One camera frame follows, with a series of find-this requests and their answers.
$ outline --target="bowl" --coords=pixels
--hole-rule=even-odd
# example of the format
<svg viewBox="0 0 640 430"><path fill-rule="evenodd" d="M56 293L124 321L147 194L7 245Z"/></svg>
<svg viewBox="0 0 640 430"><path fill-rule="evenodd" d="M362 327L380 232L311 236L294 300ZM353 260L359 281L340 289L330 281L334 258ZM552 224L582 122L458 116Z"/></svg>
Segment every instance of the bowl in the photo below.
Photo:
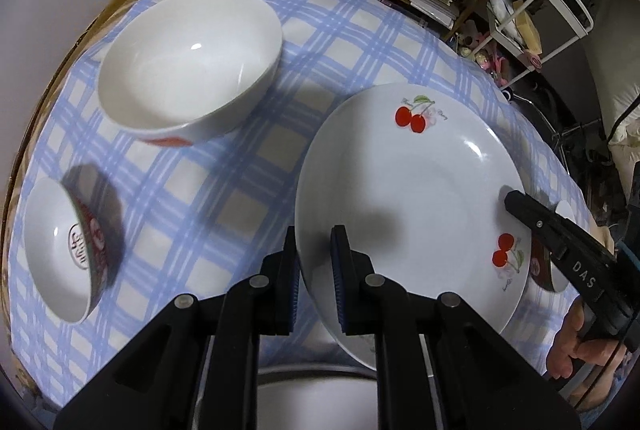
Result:
<svg viewBox="0 0 640 430"><path fill-rule="evenodd" d="M111 44L98 75L100 107L148 143L205 141L249 116L281 50L282 25L262 0L163 0Z"/></svg>
<svg viewBox="0 0 640 430"><path fill-rule="evenodd" d="M33 283L49 309L81 323L107 280L104 236L89 209L53 179L39 180L27 199L24 248Z"/></svg>

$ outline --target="bowl rim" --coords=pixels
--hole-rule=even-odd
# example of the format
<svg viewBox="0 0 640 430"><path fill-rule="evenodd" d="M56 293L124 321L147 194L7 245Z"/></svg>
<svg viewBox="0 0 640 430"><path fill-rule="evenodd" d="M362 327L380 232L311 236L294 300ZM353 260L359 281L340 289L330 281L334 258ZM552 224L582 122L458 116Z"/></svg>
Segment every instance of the bowl rim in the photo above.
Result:
<svg viewBox="0 0 640 430"><path fill-rule="evenodd" d="M34 202L36 200L36 198L38 198L38 195L35 194L36 193L44 193L43 190L45 187L54 187L54 188L58 188L58 190L60 190L62 192L62 194L64 195L64 197L66 198L66 201L71 205L73 212L76 216L76 220L78 221L78 224L81 226L82 228L82 236L84 236L84 241L85 241L85 245L87 247L90 246L91 244L91 238L90 238L90 234L87 235L87 230L88 227L86 226L84 219L82 217L82 213L80 212L78 205L76 204L76 199L75 197L69 192L69 190L66 189L66 187L59 183L57 180L52 179L51 177L43 177L40 180L38 180L34 185L33 188L31 188L31 191L29 193L29 196L27 197L27 202L26 202L26 206L25 206L25 210L24 210L24 223L25 225L27 224L28 221L28 214L29 212L33 209L34 207ZM87 269L84 270L84 276L86 277L86 280L88 282L88 291L89 291L89 295L87 297L87 301L86 301L86 305L84 307L84 313L82 314L82 316L80 317L79 320L77 321L68 321L66 320L64 317L60 316L59 312L56 312L56 310L51 306L50 302L47 302L47 300L44 298L40 287L38 287L38 284L36 283L36 279L33 276L33 272L31 272L31 261L36 262L36 260L42 260L44 258L50 258L52 256L52 253L49 252L46 255L32 255L30 258L30 251L27 248L27 232L24 229L23 230L23 238L24 238L24 255L25 258L27 260L27 266L29 267L29 273L31 275L31 279L33 280L33 285L35 286L35 288L38 291L38 294L40 295L40 298L42 298L42 301L45 303L45 305L53 312L53 314L55 314L58 318L60 318L60 320L63 320L65 323L70 324L70 325L79 325L81 324L83 321L85 321L87 319L87 317L90 314L91 311L91 305L92 305L92 301L94 299L94 295L95 295L95 288L94 288L94 283L92 281L92 275L95 273L95 264L94 264L94 255L93 255L93 248L91 247L90 251L91 251L91 256L88 259L88 265L87 265Z"/></svg>
<svg viewBox="0 0 640 430"><path fill-rule="evenodd" d="M164 136L164 135L169 135L169 134L175 134L178 131L180 131L181 129L184 129L185 127L195 124L195 123L199 123L200 121L209 118L211 116L213 116L213 114L219 113L222 110L225 110L226 108L232 106L234 103L236 103L237 101L239 101L241 98L243 98L247 93L249 93L265 76L266 74L268 74L272 69L273 66L275 64L278 64L280 61L280 57L282 55L282 45L284 44L284 33L282 31L282 22L280 21L280 18L278 18L278 14L276 13L276 11L273 9L273 7L271 7L271 5L269 5L267 2L265 2L265 0L257 0L257 2L259 2L259 5L264 6L264 8L266 9L268 14L271 14L271 16L273 16L276 21L278 22L278 24L280 25L280 27L278 28L278 51L277 54L273 60L272 63L268 64L268 66L265 68L265 70L260 74L260 76L256 77L254 82L252 82L251 85L249 85L246 89L244 89L241 93L239 93L237 96L235 96L235 98L233 98L231 101L226 102L224 105L219 106L218 108L215 108L209 112L207 112L206 114L203 114L201 116L196 117L195 119L191 119L190 121L186 121L184 123L181 124L177 124L177 125L173 125L173 126L165 126L165 127L161 127L161 128L135 128L135 127L130 127L130 126L126 126L123 123L121 123L120 121L117 121L116 119L114 119L106 110L106 108L104 107L104 105L102 104L102 98L100 96L100 75L102 74L102 67L104 66L105 62L107 61L107 59L109 58L109 54L111 53L111 47L115 44L115 42L118 41L119 37L121 34L124 33L124 31L126 31L130 26L132 26L139 18L140 16L143 16L145 14L146 11L149 11L151 9L155 9L158 6L161 6L162 4L164 4L165 2L169 2L170 0L162 0L161 2L158 2L157 4L149 7L148 9L142 11L138 16L136 16L135 18L132 19L132 21L130 21L128 24L126 24L123 28L122 31L120 31L116 37L113 39L113 41L111 42L111 44L108 45L108 51L107 53L104 55L104 58L102 59L102 61L100 62L100 67L98 68L98 81L95 87L95 92L98 96L98 106L100 108L100 111L107 116L113 123L115 123L120 129L135 135L137 137L146 137L146 136Z"/></svg>

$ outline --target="green leaf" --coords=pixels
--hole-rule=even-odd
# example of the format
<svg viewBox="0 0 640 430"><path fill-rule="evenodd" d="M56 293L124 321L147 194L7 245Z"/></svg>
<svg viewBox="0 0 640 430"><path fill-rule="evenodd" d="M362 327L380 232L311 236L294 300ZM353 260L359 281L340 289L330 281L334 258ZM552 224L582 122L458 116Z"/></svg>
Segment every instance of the green leaf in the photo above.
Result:
<svg viewBox="0 0 640 430"><path fill-rule="evenodd" d="M414 97L414 103L434 103L434 101L432 101L425 95L417 95L416 97Z"/></svg>

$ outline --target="hand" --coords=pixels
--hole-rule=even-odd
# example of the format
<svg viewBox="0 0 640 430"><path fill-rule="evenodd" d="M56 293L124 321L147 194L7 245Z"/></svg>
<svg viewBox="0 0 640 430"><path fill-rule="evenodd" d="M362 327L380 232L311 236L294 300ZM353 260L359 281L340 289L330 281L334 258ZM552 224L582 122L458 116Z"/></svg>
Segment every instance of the hand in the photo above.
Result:
<svg viewBox="0 0 640 430"><path fill-rule="evenodd" d="M567 312L562 327L554 338L554 344L551 346L546 356L546 370L554 378L561 376L568 378L572 375L574 367L571 358L578 358L585 363L604 366L607 360L616 349L618 342L616 340L590 340L582 343L578 339L578 331L584 323L584 310L582 308L582 300L575 299ZM609 394L611 383L613 382L613 374L620 366L626 354L626 347L621 346L617 355L611 361L607 370L604 371L598 384L593 388L590 395L581 404L581 409L587 409L600 404ZM597 372L592 372L589 377L576 388L571 395L574 403L582 396L588 386L593 383Z"/></svg>

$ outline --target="blue and white checkered tablecloth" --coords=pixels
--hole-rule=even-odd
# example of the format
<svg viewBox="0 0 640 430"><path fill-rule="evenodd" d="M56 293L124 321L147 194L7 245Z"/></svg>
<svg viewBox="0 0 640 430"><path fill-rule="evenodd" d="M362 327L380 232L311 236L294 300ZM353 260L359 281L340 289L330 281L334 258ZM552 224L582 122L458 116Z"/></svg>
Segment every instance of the blue and white checkered tablecloth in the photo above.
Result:
<svg viewBox="0 0 640 430"><path fill-rule="evenodd" d="M281 248L311 139L342 101L372 85L408 81L459 100L496 132L529 193L549 204L568 200L578 223L587 225L576 184L491 80L375 0L265 0L282 22L285 42L273 86L252 116L194 147L160 149L133 140L98 109L98 67L126 23L159 1L139 0L73 66L22 189L9 256L12 344L58 405L175 295L222 293ZM25 198L44 175L67 184L106 235L110 286L79 326L44 306L26 264ZM265 338L260 362L347 362L301 289L294 335ZM538 370L574 295L552 295L529 281L504 332Z"/></svg>

